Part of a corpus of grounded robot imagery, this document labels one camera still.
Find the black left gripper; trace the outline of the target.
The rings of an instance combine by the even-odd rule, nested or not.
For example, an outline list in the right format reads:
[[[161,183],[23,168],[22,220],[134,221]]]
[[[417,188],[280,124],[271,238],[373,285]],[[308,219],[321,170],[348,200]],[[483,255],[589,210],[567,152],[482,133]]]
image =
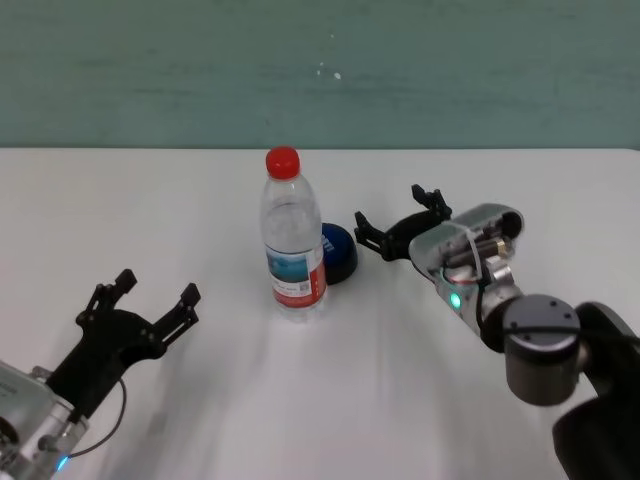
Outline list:
[[[153,324],[132,312],[114,310],[136,283],[133,271],[124,269],[113,283],[96,285],[76,317],[83,330],[81,340],[46,381],[73,407],[72,421],[89,419],[129,367],[162,357],[199,321],[195,307],[201,295],[195,283],[189,283],[177,304]]]

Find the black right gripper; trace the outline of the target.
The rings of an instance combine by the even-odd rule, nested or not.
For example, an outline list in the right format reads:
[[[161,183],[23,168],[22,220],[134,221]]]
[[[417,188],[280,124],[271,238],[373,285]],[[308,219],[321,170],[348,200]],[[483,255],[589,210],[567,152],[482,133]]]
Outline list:
[[[385,261],[409,260],[409,244],[415,237],[451,219],[452,209],[439,189],[426,191],[414,184],[411,192],[413,199],[427,211],[414,213],[400,220],[387,232],[372,226],[362,212],[354,214],[356,241]]]

